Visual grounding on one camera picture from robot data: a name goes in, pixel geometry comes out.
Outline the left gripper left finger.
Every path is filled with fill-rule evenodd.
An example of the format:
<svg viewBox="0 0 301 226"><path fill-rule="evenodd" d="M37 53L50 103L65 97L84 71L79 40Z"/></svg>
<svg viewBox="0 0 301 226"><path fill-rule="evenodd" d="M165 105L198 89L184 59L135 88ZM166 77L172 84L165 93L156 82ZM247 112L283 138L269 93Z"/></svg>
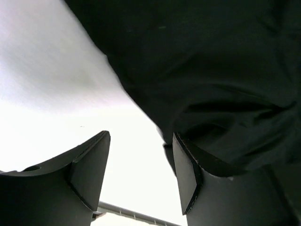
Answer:
<svg viewBox="0 0 301 226"><path fill-rule="evenodd" d="M23 171L0 175L3 226L88 226L98 208L111 137L102 131Z"/></svg>

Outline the black trousers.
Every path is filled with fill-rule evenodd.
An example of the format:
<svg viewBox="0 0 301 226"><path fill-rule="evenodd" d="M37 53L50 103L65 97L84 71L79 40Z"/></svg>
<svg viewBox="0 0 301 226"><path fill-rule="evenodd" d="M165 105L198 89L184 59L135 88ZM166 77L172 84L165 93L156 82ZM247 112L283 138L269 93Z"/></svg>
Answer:
<svg viewBox="0 0 301 226"><path fill-rule="evenodd" d="M301 160L298 0L68 0L157 125L253 170Z"/></svg>

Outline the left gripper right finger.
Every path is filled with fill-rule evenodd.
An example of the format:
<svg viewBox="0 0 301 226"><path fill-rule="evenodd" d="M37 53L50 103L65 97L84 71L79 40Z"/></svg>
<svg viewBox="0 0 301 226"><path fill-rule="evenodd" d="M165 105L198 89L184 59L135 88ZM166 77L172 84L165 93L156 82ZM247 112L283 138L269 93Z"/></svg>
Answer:
<svg viewBox="0 0 301 226"><path fill-rule="evenodd" d="M298 226L301 167L268 165L254 171L232 166L173 136L182 213L190 226Z"/></svg>

